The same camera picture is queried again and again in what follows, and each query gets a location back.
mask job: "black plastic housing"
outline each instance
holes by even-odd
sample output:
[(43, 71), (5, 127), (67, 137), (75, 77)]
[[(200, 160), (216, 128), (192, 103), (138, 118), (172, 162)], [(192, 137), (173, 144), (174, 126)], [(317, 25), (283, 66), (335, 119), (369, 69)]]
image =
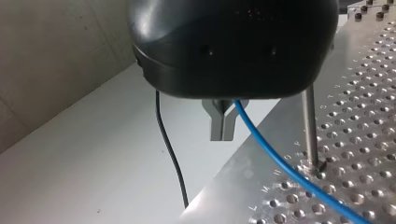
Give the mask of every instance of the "black plastic housing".
[(157, 90), (185, 98), (279, 98), (318, 75), (336, 0), (132, 0), (135, 56)]

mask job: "white surface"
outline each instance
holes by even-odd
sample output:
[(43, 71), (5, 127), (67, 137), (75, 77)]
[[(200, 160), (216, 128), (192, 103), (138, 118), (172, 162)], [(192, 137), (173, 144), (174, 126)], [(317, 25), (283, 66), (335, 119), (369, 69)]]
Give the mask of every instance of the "white surface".
[[(256, 124), (276, 104), (251, 101)], [(201, 101), (162, 98), (163, 122), (190, 200), (248, 137), (209, 141)], [(172, 223), (183, 211), (177, 176), (137, 65), (0, 155), (0, 223)]]

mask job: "hole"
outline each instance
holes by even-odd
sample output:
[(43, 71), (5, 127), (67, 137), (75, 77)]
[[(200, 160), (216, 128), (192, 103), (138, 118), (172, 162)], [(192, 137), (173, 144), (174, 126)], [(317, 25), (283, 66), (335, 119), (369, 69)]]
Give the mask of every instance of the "hole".
[(328, 137), (328, 138), (335, 138), (337, 135), (338, 135), (338, 134), (335, 133), (335, 132), (327, 133), (327, 137)]
[(351, 224), (352, 223), (346, 217), (340, 217), (340, 222), (342, 224)]
[(395, 100), (396, 97), (394, 95), (389, 95), (386, 97), (387, 100)]
[(350, 117), (350, 119), (351, 119), (351, 120), (358, 120), (358, 119), (359, 119), (359, 116), (354, 115), (354, 116)]
[(373, 94), (370, 93), (370, 92), (366, 92), (366, 93), (363, 94), (363, 96), (366, 97), (366, 98), (368, 98), (368, 97), (372, 97)]
[(359, 180), (361, 181), (362, 184), (371, 184), (374, 181), (370, 175), (361, 175), (359, 177)]
[(372, 190), (372, 195), (375, 198), (380, 198), (380, 197), (384, 196), (384, 192), (382, 190), (379, 190), (379, 189), (374, 189), (374, 190)]
[(374, 121), (374, 124), (377, 124), (377, 125), (383, 124), (383, 123), (384, 123), (384, 120), (382, 120), (382, 119), (376, 119), (376, 120)]
[(393, 193), (396, 193), (396, 183), (391, 184), (391, 185), (389, 186), (389, 189), (390, 189), (391, 191), (393, 191)]
[(336, 167), (332, 169), (332, 173), (337, 176), (340, 176), (340, 175), (344, 175), (346, 173), (346, 170), (342, 167)]
[(335, 116), (337, 116), (337, 112), (329, 113), (329, 117), (335, 117)]
[(389, 111), (390, 111), (389, 107), (387, 107), (387, 106), (381, 107), (380, 110), (381, 110), (382, 112), (389, 112)]
[(344, 143), (343, 143), (343, 142), (336, 142), (336, 143), (334, 144), (334, 146), (335, 146), (335, 147), (343, 147), (343, 146), (344, 146)]
[(379, 100), (379, 99), (372, 100), (371, 103), (372, 103), (373, 105), (379, 105), (379, 104), (381, 104), (381, 100)]
[(318, 152), (325, 153), (327, 151), (329, 151), (329, 148), (327, 146), (318, 147)]
[(363, 154), (369, 153), (369, 152), (370, 152), (370, 148), (368, 148), (368, 147), (363, 147), (363, 148), (359, 149), (359, 152), (360, 152), (360, 153), (363, 153)]
[(382, 130), (382, 133), (387, 134), (387, 135), (391, 135), (395, 133), (395, 130), (392, 128), (385, 128)]
[(350, 128), (346, 128), (343, 130), (344, 133), (352, 133), (352, 129)]
[(395, 161), (395, 160), (396, 160), (396, 157), (395, 157), (395, 155), (393, 155), (393, 154), (388, 154), (388, 155), (387, 155), (387, 159), (388, 159), (389, 161)]
[(285, 223), (286, 222), (286, 217), (283, 214), (276, 214), (274, 216), (274, 222), (275, 223)]
[(351, 167), (353, 170), (359, 170), (359, 169), (362, 168), (362, 165), (361, 165), (360, 163), (353, 163), (352, 165), (350, 165), (350, 167)]
[(312, 198), (312, 193), (311, 192), (309, 192), (309, 191), (307, 191), (306, 193), (305, 193), (305, 196), (307, 197), (307, 198)]
[(293, 214), (297, 218), (305, 217), (305, 212), (301, 209), (294, 211)]
[(385, 79), (382, 80), (382, 82), (383, 83), (389, 83), (389, 82), (392, 82), (392, 79), (391, 78), (385, 78)]
[(317, 174), (317, 179), (324, 179), (326, 178), (326, 174), (325, 173), (318, 173)]
[(344, 113), (350, 113), (350, 112), (352, 112), (352, 108), (350, 108), (350, 107), (343, 108), (343, 112)]
[(326, 185), (323, 187), (323, 190), (328, 194), (333, 194), (335, 192), (335, 186), (334, 185)]
[(379, 174), (384, 177), (384, 178), (390, 178), (392, 177), (392, 173), (390, 171), (381, 171)]
[(366, 104), (359, 104), (359, 105), (358, 105), (358, 108), (359, 108), (359, 109), (363, 109), (363, 108), (365, 108), (365, 107), (366, 107)]
[(345, 101), (337, 101), (336, 104), (337, 105), (344, 105), (346, 102)]
[[(366, 88), (364, 88), (363, 86), (358, 86), (358, 87), (356, 88), (356, 91), (364, 91), (365, 89), (366, 89)], [(358, 101), (358, 100), (359, 100), (359, 97), (354, 96), (354, 97), (349, 98), (349, 100), (352, 101), (352, 102), (355, 102), (355, 101)]]
[(352, 181), (350, 181), (350, 180), (344, 181), (344, 182), (343, 182), (343, 187), (346, 188), (346, 189), (352, 188), (352, 187), (353, 187)]
[(382, 206), (382, 210), (385, 213), (390, 214), (391, 216), (396, 216), (396, 205), (395, 204), (385, 204)]
[(375, 147), (381, 150), (387, 150), (388, 144), (387, 143), (375, 143)]
[(364, 112), (364, 115), (367, 117), (372, 117), (375, 115), (375, 112), (373, 110), (368, 110)]
[(366, 123), (362, 123), (362, 124), (358, 124), (358, 129), (360, 129), (360, 130), (365, 130), (365, 129), (368, 129), (369, 128), (369, 125), (368, 124), (366, 124)]
[(337, 119), (334, 123), (335, 123), (336, 125), (343, 125), (343, 124), (345, 124), (346, 122), (345, 122), (344, 119)]
[(264, 219), (260, 219), (256, 221), (256, 224), (266, 224), (267, 221), (265, 221)]
[(325, 124), (322, 124), (322, 125), (320, 125), (320, 128), (322, 128), (322, 129), (328, 129), (328, 128), (330, 128), (330, 124), (329, 123), (325, 123)]
[(349, 141), (353, 144), (358, 144), (361, 142), (361, 138), (360, 137), (351, 137), (351, 138), (349, 138)]
[(348, 152), (343, 152), (343, 153), (341, 153), (341, 156), (344, 158), (344, 159), (350, 159), (350, 158), (352, 158), (353, 157), (353, 152), (351, 152), (351, 151), (348, 151)]
[(274, 207), (277, 207), (278, 201), (277, 200), (271, 200), (268, 204), (270, 205), (270, 207), (274, 208)]
[(338, 161), (338, 159), (336, 157), (328, 157), (326, 158), (326, 162), (335, 162)]
[(324, 212), (326, 212), (326, 207), (319, 203), (319, 204), (314, 204), (312, 205), (312, 211), (316, 214), (316, 215), (322, 215)]
[(213, 55), (213, 50), (208, 45), (201, 46), (200, 52), (202, 55), (209, 55), (209, 56)]
[(352, 194), (350, 195), (350, 201), (355, 204), (362, 204), (364, 203), (364, 196), (362, 194)]
[(280, 184), (280, 187), (281, 187), (282, 189), (289, 189), (289, 188), (291, 188), (291, 183), (290, 183), (289, 181), (282, 182), (282, 183)]
[(375, 213), (373, 211), (364, 211), (361, 213), (363, 215), (363, 217), (373, 220), (375, 219)]
[(368, 138), (376, 138), (376, 133), (367, 133)]
[(378, 90), (376, 90), (376, 92), (379, 92), (379, 93), (381, 93), (381, 94), (384, 94), (384, 93), (386, 93), (386, 92), (387, 92), (387, 90), (386, 90), (386, 89), (384, 89), (384, 88), (382, 88), (382, 89), (378, 89)]
[(298, 202), (298, 197), (295, 194), (290, 194), (290, 195), (286, 196), (286, 201), (288, 203), (297, 203)]
[(381, 164), (381, 160), (379, 158), (371, 158), (371, 159), (367, 160), (367, 162), (372, 166), (377, 166), (377, 165)]
[(357, 97), (357, 96), (350, 97), (350, 98), (349, 98), (349, 101), (350, 101), (350, 102), (359, 101), (359, 97)]
[(359, 82), (358, 80), (352, 80), (352, 81), (348, 82), (348, 84), (353, 86), (353, 85), (358, 84), (358, 82)]

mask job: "blue cable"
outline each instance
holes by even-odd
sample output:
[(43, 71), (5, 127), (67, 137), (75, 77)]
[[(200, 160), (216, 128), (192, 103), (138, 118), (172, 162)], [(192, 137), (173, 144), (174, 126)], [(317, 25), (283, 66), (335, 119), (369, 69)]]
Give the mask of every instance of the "blue cable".
[(238, 100), (233, 101), (236, 106), (236, 110), (241, 116), (242, 120), (246, 123), (247, 127), (250, 129), (251, 134), (262, 147), (262, 149), (271, 157), (271, 159), (279, 165), (286, 174), (288, 174), (294, 181), (299, 183), (301, 186), (306, 188), (308, 191), (315, 194), (320, 200), (329, 205), (335, 211), (337, 211), (342, 216), (346, 217), (350, 221), (356, 224), (368, 224), (370, 223), (363, 217), (359, 216), (352, 209), (346, 207), (345, 205), (339, 203), (334, 197), (322, 191), (316, 185), (311, 183), (309, 180), (305, 179), (302, 175), (296, 172), (290, 165), (288, 165), (280, 156), (277, 154), (274, 149), (265, 141), (259, 131), (256, 129), (254, 124), (251, 122), (248, 114), (245, 112), (244, 107), (242, 107), (241, 102)]

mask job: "metal pin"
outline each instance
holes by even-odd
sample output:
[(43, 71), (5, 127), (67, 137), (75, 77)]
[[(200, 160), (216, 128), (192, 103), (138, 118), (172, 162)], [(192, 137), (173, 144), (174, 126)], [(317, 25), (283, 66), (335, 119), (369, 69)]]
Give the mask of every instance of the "metal pin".
[(318, 167), (317, 124), (315, 121), (314, 86), (302, 92), (306, 152), (309, 165)]

